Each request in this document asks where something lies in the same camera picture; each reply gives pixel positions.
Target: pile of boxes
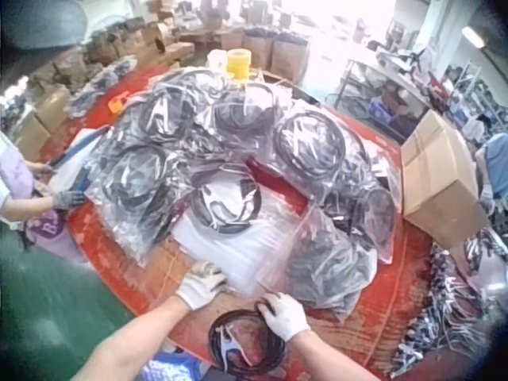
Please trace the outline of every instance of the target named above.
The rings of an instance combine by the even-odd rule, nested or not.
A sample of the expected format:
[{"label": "pile of boxes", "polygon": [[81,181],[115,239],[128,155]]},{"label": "pile of boxes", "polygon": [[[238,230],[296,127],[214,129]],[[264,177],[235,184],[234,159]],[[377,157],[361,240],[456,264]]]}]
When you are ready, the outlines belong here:
[{"label": "pile of boxes", "polygon": [[248,49],[252,53],[251,67],[298,83],[309,61],[309,45],[293,44],[284,40],[246,36],[243,29],[217,33],[221,48],[231,50]]}]

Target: round table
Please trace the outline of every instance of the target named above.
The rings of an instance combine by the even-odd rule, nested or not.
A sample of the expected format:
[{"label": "round table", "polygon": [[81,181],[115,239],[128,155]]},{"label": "round table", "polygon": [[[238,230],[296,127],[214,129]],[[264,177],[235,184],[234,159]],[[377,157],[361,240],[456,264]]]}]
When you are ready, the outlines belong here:
[{"label": "round table", "polygon": [[[41,157],[47,160],[61,153],[82,128],[113,124],[116,117],[109,111],[108,102],[124,91],[135,93],[142,90],[151,77],[165,70],[167,68],[148,67],[127,75],[85,117],[67,120],[43,147]],[[400,166],[399,148],[394,143],[354,119],[340,117],[364,139],[382,147]],[[262,183],[267,181],[264,176],[271,175],[255,170],[256,179]],[[275,182],[272,188],[284,194],[297,212],[303,212],[306,200],[296,190],[282,179],[270,178],[270,181]],[[138,267],[104,230],[89,202],[77,209],[68,223],[103,282],[135,315],[149,311],[171,295],[191,265],[178,244],[168,241],[154,250],[145,269]],[[327,343],[385,379],[407,324],[419,314],[427,295],[430,245],[429,236],[398,215],[393,263],[379,264],[372,284],[362,292],[356,308],[344,324],[331,313],[318,311],[308,317],[312,329]],[[180,348],[211,363],[207,333],[212,322],[230,310],[252,309],[253,302],[234,294],[220,294],[209,306],[186,317],[169,337]],[[290,349],[282,366],[261,379],[307,380],[310,375],[298,353]]]}]

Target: glove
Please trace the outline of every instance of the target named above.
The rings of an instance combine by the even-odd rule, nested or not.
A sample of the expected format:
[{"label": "glove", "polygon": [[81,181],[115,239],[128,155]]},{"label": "glove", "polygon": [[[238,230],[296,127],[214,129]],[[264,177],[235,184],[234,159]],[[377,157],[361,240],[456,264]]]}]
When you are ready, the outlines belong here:
[{"label": "glove", "polygon": [[268,327],[285,341],[289,341],[301,331],[310,329],[303,306],[291,296],[279,292],[278,294],[266,294],[264,302],[270,304],[275,315],[263,303],[258,305]]},{"label": "glove", "polygon": [[210,262],[197,262],[183,277],[176,294],[192,309],[206,306],[224,290],[226,277]]},{"label": "glove", "polygon": [[85,201],[85,194],[80,190],[66,190],[53,195],[53,207],[58,210],[69,210]]}]

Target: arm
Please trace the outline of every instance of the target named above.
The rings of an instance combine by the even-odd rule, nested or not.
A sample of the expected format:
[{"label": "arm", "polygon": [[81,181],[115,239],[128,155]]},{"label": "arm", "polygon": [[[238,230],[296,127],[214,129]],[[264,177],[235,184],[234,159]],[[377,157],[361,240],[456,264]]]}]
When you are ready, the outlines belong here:
[{"label": "arm", "polygon": [[355,361],[326,344],[312,331],[298,333],[290,341],[305,359],[313,379],[328,381],[377,380]]},{"label": "arm", "polygon": [[21,200],[14,200],[9,195],[2,207],[0,207],[0,214],[7,221],[27,221],[31,218],[41,217],[49,210],[69,210],[84,202],[85,195],[79,190],[66,190],[56,193],[53,196]]},{"label": "arm", "polygon": [[0,209],[0,214],[7,221],[17,222],[41,217],[44,213],[52,209],[52,197],[13,200],[8,196]]},{"label": "arm", "polygon": [[73,380],[134,379],[157,354],[164,338],[190,311],[181,298],[170,297],[99,344]]},{"label": "arm", "polygon": [[330,347],[310,330],[300,303],[291,296],[266,294],[275,315],[264,306],[260,311],[268,327],[297,349],[306,361],[312,379],[318,381],[377,380],[367,369]]},{"label": "arm", "polygon": [[176,295],[105,339],[72,380],[134,379],[157,354],[175,325],[190,311],[210,303],[224,285],[225,276],[217,267],[206,262],[196,263],[185,275]]}]

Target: worker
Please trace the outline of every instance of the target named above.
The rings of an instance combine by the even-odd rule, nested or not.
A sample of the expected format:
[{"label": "worker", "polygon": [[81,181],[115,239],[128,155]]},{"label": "worker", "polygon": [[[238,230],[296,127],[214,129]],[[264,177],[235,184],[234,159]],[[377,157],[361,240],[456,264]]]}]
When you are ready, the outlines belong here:
[{"label": "worker", "polygon": [[508,134],[494,135],[478,150],[475,158],[483,181],[480,204],[491,215],[495,210],[495,199],[508,197]]},{"label": "worker", "polygon": [[42,163],[31,163],[0,133],[0,221],[17,230],[25,248],[35,244],[58,256],[84,262],[65,220],[58,210],[81,205],[81,191],[51,194],[34,175],[52,172]]},{"label": "worker", "polygon": [[467,141],[480,144],[484,142],[483,135],[491,129],[491,126],[491,120],[485,114],[480,114],[476,117],[470,117],[461,132]]},{"label": "worker", "polygon": [[[218,267],[196,263],[182,284],[160,306],[141,315],[106,338],[92,352],[73,381],[131,380],[160,350],[164,338],[191,311],[210,303],[225,288],[226,277]],[[268,327],[302,354],[315,380],[376,380],[369,371],[333,349],[312,332],[300,303],[291,296],[267,294],[275,314],[260,305]]]}]

